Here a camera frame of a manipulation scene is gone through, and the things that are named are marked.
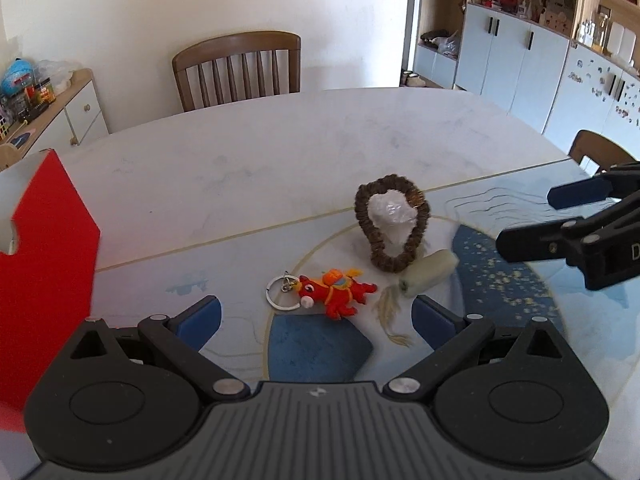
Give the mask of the red plush horse keychain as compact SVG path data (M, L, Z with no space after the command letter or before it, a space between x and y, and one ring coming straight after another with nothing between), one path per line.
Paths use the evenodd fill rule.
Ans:
M324 315L333 321L351 318L358 313L357 304L365 306L369 295L378 291L378 285L360 282L362 272L358 269L342 271L331 269L320 278L285 273L271 280L265 288L266 301L273 310L292 312L312 309L317 304L324 307ZM280 285L281 294L295 294L294 304L278 304L271 296L274 286Z

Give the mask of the clear plastic bag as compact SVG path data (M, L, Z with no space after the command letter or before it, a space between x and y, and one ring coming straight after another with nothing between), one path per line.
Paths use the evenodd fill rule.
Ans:
M382 234L386 254L399 256L416 225L416 210L406 196L396 190L375 194L369 200L368 214Z

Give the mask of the red white cardboard box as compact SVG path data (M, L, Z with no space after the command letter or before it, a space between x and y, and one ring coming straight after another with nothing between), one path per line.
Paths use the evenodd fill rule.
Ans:
M28 397L91 310L100 229L58 154L1 174L1 427L24 431Z

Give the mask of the white wooden sideboard cabinet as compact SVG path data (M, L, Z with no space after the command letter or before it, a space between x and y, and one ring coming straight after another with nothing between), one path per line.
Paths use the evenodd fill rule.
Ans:
M34 81L7 98L1 91L1 167L12 166L30 152L53 148L62 155L80 144L108 135L93 72L69 70L56 93L52 79L34 70Z

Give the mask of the brown wooden chair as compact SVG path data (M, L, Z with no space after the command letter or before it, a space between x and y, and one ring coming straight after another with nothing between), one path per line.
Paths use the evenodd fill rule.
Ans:
M171 68L182 109L297 93L302 84L302 38L258 30L203 40L177 53Z

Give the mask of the white wall cupboard unit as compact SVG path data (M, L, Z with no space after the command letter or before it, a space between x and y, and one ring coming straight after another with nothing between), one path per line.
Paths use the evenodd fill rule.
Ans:
M400 81L494 103L560 150L639 151L639 0L409 0Z

